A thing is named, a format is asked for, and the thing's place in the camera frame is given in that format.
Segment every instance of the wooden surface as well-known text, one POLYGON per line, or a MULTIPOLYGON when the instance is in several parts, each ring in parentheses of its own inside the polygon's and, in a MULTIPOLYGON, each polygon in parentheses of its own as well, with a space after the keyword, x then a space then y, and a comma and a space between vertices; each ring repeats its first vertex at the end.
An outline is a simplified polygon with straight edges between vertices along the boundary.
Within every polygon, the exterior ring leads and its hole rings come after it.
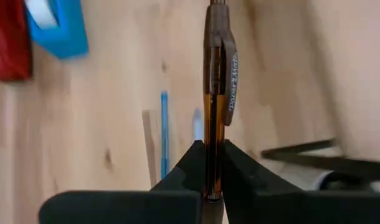
MULTIPOLYGON (((34 45, 34 80, 0 84, 0 223, 35 223, 41 203, 66 190, 149 189, 159 173, 146 148, 160 150, 161 90, 169 92, 171 166, 180 159, 202 108, 208 2, 83 0, 88 57, 60 62, 34 45), (154 119, 145 130, 147 111, 154 119)), ((229 1, 240 79, 227 138, 258 159, 262 149, 334 136, 335 111, 355 156, 380 158, 380 28, 353 20, 380 13, 355 2, 229 1), (319 84, 325 75, 330 98, 319 84), (364 75, 378 80, 364 86, 364 75)))

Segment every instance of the blue pencil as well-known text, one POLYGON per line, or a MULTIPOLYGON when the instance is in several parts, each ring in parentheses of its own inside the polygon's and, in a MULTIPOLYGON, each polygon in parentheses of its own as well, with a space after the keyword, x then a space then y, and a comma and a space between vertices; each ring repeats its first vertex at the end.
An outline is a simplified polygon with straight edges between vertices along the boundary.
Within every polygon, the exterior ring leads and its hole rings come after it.
POLYGON ((161 92, 161 179, 169 172, 168 92, 161 92))

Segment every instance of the blue object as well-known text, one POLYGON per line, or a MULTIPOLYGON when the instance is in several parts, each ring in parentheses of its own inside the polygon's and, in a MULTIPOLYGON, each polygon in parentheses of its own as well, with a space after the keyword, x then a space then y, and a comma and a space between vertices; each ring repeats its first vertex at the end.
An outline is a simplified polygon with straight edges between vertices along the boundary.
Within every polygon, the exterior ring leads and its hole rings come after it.
POLYGON ((161 93, 161 179, 169 173, 168 92, 161 93))
POLYGON ((88 42, 80 0, 53 0, 50 6, 59 26, 41 29, 28 12, 32 39, 59 59, 87 54, 88 42))

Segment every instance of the red fabric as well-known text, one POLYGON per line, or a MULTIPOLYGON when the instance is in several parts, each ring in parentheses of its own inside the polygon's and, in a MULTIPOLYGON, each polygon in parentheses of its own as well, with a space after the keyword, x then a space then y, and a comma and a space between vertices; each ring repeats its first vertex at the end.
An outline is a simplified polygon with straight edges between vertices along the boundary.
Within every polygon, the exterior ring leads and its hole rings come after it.
POLYGON ((0 0, 0 80, 31 77, 31 44, 23 0, 0 0))

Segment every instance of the white tape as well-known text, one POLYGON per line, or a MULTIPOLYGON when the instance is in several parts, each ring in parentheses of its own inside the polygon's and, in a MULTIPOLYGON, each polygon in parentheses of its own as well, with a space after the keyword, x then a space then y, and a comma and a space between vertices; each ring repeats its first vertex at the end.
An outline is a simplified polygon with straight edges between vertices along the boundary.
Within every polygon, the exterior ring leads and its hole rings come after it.
POLYGON ((26 0, 29 13, 41 29, 50 29, 58 26, 50 8, 49 0, 26 0))

